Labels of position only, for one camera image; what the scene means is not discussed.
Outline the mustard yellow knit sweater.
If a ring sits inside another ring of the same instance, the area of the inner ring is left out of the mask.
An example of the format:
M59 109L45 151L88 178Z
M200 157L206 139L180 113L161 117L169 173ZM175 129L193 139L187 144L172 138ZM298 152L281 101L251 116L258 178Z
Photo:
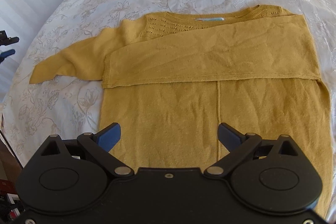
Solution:
M232 14L169 12L123 20L34 67L100 81L100 128L121 126L111 154L133 169L207 168L228 151L218 125L264 139L290 135L322 178L316 210L332 192L330 95L306 20L279 6Z

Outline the white floral bedspread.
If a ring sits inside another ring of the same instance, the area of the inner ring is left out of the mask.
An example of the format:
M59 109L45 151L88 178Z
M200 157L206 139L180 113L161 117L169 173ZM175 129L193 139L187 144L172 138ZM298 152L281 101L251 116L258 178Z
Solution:
M21 164L26 164L49 133L67 128L67 137L72 138L77 132L97 128L100 83L71 77L41 85L29 83L37 63L70 44L149 12L210 14L261 4L305 15L317 45L323 80L335 94L335 0L63 0L30 44L6 94L3 117L7 141Z

